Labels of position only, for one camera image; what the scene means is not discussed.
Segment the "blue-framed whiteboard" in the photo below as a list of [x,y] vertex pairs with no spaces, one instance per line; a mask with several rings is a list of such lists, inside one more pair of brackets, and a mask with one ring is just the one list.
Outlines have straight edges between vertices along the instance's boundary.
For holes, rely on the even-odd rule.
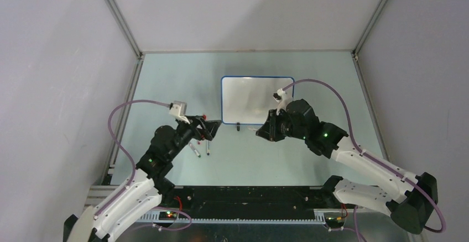
[[262,125],[277,107],[273,94],[294,82],[289,76],[223,76],[221,117],[224,124]]

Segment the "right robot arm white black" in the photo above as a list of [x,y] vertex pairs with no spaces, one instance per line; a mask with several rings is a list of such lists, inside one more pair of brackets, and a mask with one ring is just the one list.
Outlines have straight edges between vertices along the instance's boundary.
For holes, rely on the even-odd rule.
[[256,136],[270,142],[285,138],[302,140],[310,151],[354,169],[375,182],[374,186],[331,176],[323,185],[322,202],[330,208],[355,204],[389,216],[412,234],[421,234],[437,204],[436,178],[416,175],[354,146],[340,127],[322,122],[303,99],[284,109],[271,109]]

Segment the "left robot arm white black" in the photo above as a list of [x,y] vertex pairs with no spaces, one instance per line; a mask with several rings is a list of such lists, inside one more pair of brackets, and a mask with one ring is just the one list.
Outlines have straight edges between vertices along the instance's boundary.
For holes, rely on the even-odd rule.
[[166,179],[173,160],[192,140],[213,140],[222,121],[194,115],[177,124],[155,130],[135,171],[100,204],[87,207],[80,217],[68,217],[64,241],[116,241],[146,212],[174,202],[174,184]]

